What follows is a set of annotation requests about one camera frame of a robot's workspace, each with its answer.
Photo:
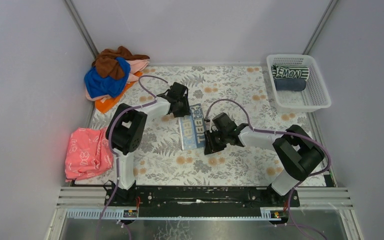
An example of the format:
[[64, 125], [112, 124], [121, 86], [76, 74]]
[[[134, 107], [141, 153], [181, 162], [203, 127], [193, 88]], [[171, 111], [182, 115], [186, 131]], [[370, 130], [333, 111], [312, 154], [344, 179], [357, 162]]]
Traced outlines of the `orange blue rabbit towel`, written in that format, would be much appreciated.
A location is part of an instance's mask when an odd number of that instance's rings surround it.
[[180, 143], [183, 151], [204, 148], [207, 123], [200, 103], [189, 107], [190, 115], [178, 119]]

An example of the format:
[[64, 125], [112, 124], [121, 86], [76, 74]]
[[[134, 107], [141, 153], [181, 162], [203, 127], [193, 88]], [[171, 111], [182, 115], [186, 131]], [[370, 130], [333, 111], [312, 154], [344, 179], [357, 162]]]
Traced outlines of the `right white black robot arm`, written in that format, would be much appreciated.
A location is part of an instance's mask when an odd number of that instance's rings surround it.
[[205, 155], [221, 152], [228, 145], [274, 151], [283, 170], [269, 188], [279, 196], [288, 194], [298, 183], [305, 181], [327, 156], [322, 147], [296, 124], [286, 131], [255, 129], [247, 123], [237, 125], [226, 113], [212, 120], [212, 129], [206, 130], [204, 137]]

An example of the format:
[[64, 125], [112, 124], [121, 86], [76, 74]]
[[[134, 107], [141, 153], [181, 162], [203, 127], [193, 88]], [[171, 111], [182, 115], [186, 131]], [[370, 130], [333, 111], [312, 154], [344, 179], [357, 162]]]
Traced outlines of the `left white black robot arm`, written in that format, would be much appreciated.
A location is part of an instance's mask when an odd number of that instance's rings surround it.
[[176, 118], [189, 116], [189, 89], [174, 82], [164, 93], [143, 105], [120, 104], [114, 113], [105, 137], [115, 158], [115, 185], [128, 190], [135, 183], [134, 151], [140, 146], [147, 121], [173, 115]]

